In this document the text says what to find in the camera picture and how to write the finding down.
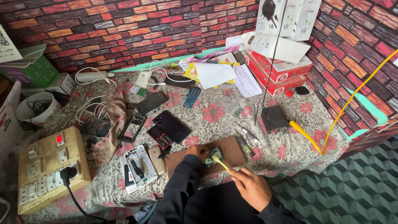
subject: red box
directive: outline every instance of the red box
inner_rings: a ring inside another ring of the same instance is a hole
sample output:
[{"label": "red box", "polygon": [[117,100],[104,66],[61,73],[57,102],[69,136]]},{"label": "red box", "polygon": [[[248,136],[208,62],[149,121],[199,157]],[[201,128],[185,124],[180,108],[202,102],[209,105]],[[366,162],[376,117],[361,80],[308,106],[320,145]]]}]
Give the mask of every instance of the red box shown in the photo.
[{"label": "red box", "polygon": [[[257,63],[259,68],[263,70],[264,74],[269,74],[271,68],[271,58],[261,55],[257,52],[251,51],[250,54],[245,55],[247,66],[251,63]],[[291,63],[287,61],[274,60],[271,72],[271,79],[275,83],[283,82],[297,76],[304,75],[312,68],[312,61],[304,55],[299,63]]]},{"label": "red box", "polygon": [[[261,85],[265,88],[267,86],[268,74],[265,73],[263,67],[261,67],[260,64],[253,59],[251,54],[246,54],[245,60],[246,62],[249,62],[247,66],[252,71],[257,80],[261,83]],[[302,86],[307,80],[307,77],[305,75],[300,75],[277,83],[272,79],[269,80],[270,81],[267,92],[271,96],[274,96],[288,90],[293,90],[296,87]]]}]

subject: red indicator light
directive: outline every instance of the red indicator light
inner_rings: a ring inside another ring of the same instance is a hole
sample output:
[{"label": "red indicator light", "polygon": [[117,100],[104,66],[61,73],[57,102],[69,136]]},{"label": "red indicator light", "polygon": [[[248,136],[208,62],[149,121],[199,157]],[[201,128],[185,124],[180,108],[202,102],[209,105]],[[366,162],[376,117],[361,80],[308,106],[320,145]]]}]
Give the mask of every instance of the red indicator light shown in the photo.
[{"label": "red indicator light", "polygon": [[60,143],[60,142],[62,142],[62,135],[57,136],[57,143]]}]

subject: white bottle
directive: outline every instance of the white bottle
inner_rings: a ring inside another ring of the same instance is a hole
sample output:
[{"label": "white bottle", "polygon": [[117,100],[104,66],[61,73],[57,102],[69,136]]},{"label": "white bottle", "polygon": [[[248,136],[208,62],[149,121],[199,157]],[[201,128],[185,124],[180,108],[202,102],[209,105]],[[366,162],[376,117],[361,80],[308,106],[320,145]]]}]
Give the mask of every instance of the white bottle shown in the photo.
[{"label": "white bottle", "polygon": [[99,71],[99,72],[101,74],[99,74],[97,71],[78,73],[76,78],[78,82],[82,83],[82,82],[91,82],[103,77],[110,78],[115,75],[114,73],[107,71]]}]

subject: wooden board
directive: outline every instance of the wooden board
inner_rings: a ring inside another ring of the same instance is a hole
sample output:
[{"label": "wooden board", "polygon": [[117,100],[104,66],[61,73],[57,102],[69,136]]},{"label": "wooden board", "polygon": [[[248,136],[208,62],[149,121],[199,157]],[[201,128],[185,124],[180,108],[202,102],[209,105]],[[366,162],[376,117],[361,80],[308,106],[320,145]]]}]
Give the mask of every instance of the wooden board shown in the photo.
[{"label": "wooden board", "polygon": [[[215,142],[207,143],[205,146],[211,151],[215,148],[219,148],[222,155],[224,156],[224,160],[222,162],[227,167],[237,167],[239,165],[243,165],[246,163],[245,158],[243,157],[242,151],[239,148],[239,145],[234,136],[229,136],[228,138],[224,138]],[[166,167],[169,179],[174,174],[174,169],[176,166],[182,161],[187,151],[180,151],[177,153],[173,153],[166,156]],[[208,176],[211,174],[219,173],[225,170],[225,168],[217,163],[210,168],[203,168],[202,176]]]},{"label": "wooden board", "polygon": [[[63,132],[65,144],[57,147],[56,135]],[[79,163],[80,175],[70,181],[70,189],[76,191],[77,189],[86,186],[91,182],[90,171],[88,169],[88,163],[86,158],[86,152],[84,150],[83,139],[79,130],[72,126],[47,138],[44,138],[37,142],[38,144],[38,156],[32,159],[28,158],[28,148],[23,148],[19,154],[19,174],[18,174],[18,193],[19,189],[27,186],[28,184],[47,176],[53,171],[58,170],[74,161]],[[58,149],[67,148],[68,160],[63,164],[59,163]],[[31,179],[27,179],[26,165],[35,160],[41,159],[43,172]],[[33,214],[38,212],[40,209],[47,207],[51,203],[60,199],[62,196],[68,194],[68,191],[64,185],[57,187],[47,193],[44,193],[38,198],[29,201],[24,205],[18,205],[18,214]]]}]

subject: geometric patterned floor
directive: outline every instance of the geometric patterned floor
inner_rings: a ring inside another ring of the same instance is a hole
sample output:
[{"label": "geometric patterned floor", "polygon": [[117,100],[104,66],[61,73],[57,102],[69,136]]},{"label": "geometric patterned floor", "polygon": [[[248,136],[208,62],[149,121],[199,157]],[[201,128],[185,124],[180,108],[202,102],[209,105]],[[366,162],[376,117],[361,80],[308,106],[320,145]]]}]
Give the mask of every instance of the geometric patterned floor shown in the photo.
[{"label": "geometric patterned floor", "polygon": [[271,188],[308,224],[398,223],[398,142],[384,141]]}]

